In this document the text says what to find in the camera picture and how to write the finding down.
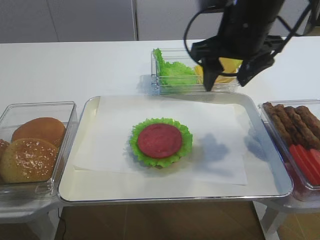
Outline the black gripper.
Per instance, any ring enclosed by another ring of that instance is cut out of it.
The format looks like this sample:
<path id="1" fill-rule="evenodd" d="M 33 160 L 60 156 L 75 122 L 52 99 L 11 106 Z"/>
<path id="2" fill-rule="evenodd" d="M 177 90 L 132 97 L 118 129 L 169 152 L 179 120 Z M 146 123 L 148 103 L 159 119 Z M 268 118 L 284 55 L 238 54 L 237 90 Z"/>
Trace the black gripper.
<path id="1" fill-rule="evenodd" d="M 274 64 L 271 52 L 284 40 L 269 32 L 283 4 L 282 0 L 219 0 L 200 11 L 223 11 L 217 34 L 194 43 L 190 50 L 190 57 L 202 66 L 207 92 L 224 71 L 220 57 L 243 60 L 236 75 L 241 87 Z"/>

